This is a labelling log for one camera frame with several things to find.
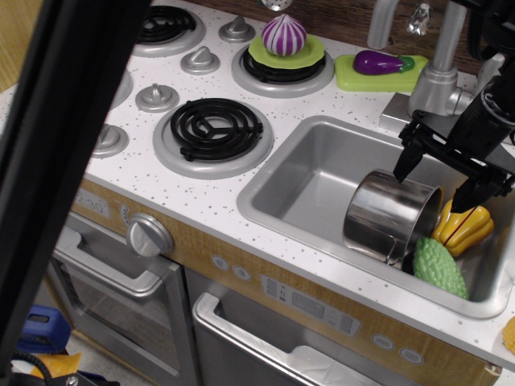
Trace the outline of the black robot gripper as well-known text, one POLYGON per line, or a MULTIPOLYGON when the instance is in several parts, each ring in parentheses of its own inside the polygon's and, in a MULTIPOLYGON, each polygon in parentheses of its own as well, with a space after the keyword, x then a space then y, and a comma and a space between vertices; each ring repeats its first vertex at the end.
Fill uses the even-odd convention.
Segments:
POLYGON ((501 143, 514 132, 514 81, 492 80, 459 116, 417 110, 399 134, 404 147, 393 169, 402 183, 429 154, 468 179, 451 212, 466 212, 513 189, 514 158, 501 143))

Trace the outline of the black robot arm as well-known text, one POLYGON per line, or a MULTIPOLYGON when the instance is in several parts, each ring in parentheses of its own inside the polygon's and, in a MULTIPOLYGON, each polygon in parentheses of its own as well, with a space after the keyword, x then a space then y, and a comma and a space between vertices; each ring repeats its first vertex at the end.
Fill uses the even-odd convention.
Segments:
POLYGON ((393 174, 402 182, 429 154, 467 176, 456 189, 451 210, 462 213, 514 186, 514 157, 502 142, 514 135, 514 3, 459 1, 472 14, 468 49, 472 57, 505 57, 500 73, 481 89, 459 115, 445 117, 416 109, 400 133, 404 147, 393 174))

